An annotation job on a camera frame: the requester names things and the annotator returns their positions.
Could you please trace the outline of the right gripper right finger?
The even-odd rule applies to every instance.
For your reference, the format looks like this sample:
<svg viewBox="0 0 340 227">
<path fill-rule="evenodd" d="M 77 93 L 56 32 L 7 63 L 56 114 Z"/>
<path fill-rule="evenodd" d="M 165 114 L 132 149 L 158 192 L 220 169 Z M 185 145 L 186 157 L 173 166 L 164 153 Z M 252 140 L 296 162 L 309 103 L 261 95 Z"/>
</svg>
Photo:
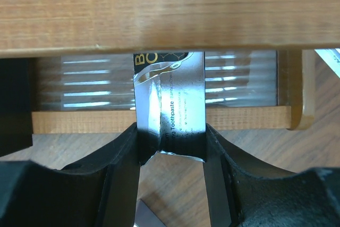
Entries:
<svg viewBox="0 0 340 227">
<path fill-rule="evenodd" d="M 339 169 L 293 173 L 207 126 L 203 164 L 212 226 L 339 226 Z"/>
</svg>

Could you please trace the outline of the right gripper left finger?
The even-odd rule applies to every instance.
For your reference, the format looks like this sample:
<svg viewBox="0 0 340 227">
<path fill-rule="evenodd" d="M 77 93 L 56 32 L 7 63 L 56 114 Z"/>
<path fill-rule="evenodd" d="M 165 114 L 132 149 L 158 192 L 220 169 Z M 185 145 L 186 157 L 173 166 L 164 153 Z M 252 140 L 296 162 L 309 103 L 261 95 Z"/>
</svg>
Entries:
<svg viewBox="0 0 340 227">
<path fill-rule="evenodd" d="M 1 162 L 1 226 L 133 226 L 137 127 L 61 170 Z"/>
</svg>

